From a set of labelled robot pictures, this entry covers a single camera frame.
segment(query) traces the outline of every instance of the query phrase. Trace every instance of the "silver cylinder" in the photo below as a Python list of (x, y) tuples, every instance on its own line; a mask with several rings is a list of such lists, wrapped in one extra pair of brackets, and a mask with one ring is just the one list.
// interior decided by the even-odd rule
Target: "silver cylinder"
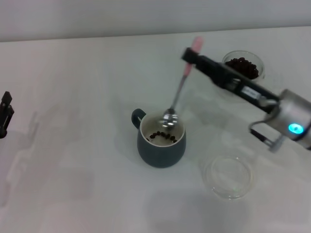
[[(305, 148), (311, 147), (311, 103), (290, 90), (284, 90), (277, 105), (265, 119), (272, 118), (266, 122), (281, 134), (297, 141)], [(304, 132), (294, 133), (289, 130), (289, 126), (297, 124), (302, 126)]]

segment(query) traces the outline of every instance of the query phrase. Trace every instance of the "spoon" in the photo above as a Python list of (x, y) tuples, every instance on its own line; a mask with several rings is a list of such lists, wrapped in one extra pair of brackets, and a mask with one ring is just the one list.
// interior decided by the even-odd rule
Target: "spoon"
[[(191, 50), (193, 50), (194, 52), (200, 52), (202, 46), (203, 46), (203, 38), (201, 36), (197, 36), (193, 40)], [(178, 124), (178, 115), (175, 112), (175, 107), (176, 107), (176, 104), (178, 102), (181, 89), (183, 88), (185, 80), (189, 76), (191, 69), (192, 69), (192, 64), (186, 63), (184, 74), (183, 74), (183, 77), (181, 78), (178, 90), (177, 90), (175, 98), (173, 100), (173, 104), (163, 114), (163, 122), (162, 122), (163, 128), (166, 128), (168, 130), (172, 130)]]

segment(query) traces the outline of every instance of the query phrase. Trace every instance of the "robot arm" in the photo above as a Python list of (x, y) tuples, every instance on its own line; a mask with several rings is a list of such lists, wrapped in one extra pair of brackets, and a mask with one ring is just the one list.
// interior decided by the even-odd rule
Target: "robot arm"
[[(257, 85), (240, 73), (201, 56), (187, 48), (182, 59), (205, 75), (220, 88), (226, 89), (252, 105), (267, 113), (264, 120), (252, 123), (250, 133), (261, 142), (269, 146), (269, 150), (276, 152), (286, 137), (311, 150), (311, 103), (293, 93), (284, 90), (279, 96)], [(269, 140), (252, 127), (265, 123), (280, 133), (275, 140)]]

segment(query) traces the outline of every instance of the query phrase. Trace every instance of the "mug handle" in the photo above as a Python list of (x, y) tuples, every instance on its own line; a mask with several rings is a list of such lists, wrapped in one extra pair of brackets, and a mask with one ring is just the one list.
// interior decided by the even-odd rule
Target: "mug handle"
[(144, 116), (146, 116), (146, 113), (140, 108), (135, 109), (132, 112), (132, 123), (137, 129), (139, 129), (140, 122), (144, 118)]

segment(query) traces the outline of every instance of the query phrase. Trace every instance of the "mug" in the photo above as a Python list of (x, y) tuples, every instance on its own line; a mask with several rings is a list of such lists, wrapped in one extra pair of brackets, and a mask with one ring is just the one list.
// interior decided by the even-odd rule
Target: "mug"
[(164, 131), (159, 124), (163, 112), (146, 114), (141, 109), (132, 113), (132, 123), (138, 129), (137, 149), (141, 158), (149, 165), (165, 168), (176, 164), (184, 155), (186, 149), (186, 130), (181, 120), (169, 134), (175, 136), (175, 143), (170, 145), (156, 145), (150, 140), (150, 135), (157, 131)]

